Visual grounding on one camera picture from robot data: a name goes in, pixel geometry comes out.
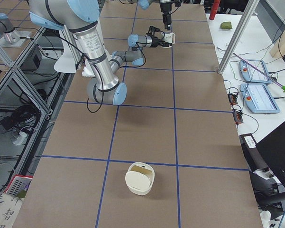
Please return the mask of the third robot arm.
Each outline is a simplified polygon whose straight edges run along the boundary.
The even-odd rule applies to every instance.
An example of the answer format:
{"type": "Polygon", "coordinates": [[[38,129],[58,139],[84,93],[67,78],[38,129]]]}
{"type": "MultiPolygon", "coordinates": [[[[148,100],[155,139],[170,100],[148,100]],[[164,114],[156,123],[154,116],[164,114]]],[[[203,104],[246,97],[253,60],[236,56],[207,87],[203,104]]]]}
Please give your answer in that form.
{"type": "Polygon", "coordinates": [[[8,16],[0,13],[0,45],[6,48],[19,48],[23,42],[20,33],[12,25],[8,16]]]}

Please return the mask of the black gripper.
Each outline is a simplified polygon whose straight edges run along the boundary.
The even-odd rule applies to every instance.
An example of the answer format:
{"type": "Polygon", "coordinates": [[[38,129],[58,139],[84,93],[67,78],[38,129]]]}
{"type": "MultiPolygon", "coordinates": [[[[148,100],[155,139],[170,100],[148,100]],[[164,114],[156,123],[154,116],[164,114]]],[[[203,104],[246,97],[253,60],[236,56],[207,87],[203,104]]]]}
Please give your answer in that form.
{"type": "Polygon", "coordinates": [[[167,30],[171,29],[171,13],[172,13],[172,5],[175,5],[176,7],[180,7],[180,1],[179,0],[160,0],[159,6],[161,9],[161,12],[163,13],[163,23],[164,27],[167,30]]]}
{"type": "Polygon", "coordinates": [[[147,47],[155,48],[158,45],[161,47],[169,47],[170,43],[165,41],[160,41],[161,39],[155,36],[156,32],[158,36],[165,36],[165,32],[161,31],[160,28],[150,26],[147,32],[147,47]]]}

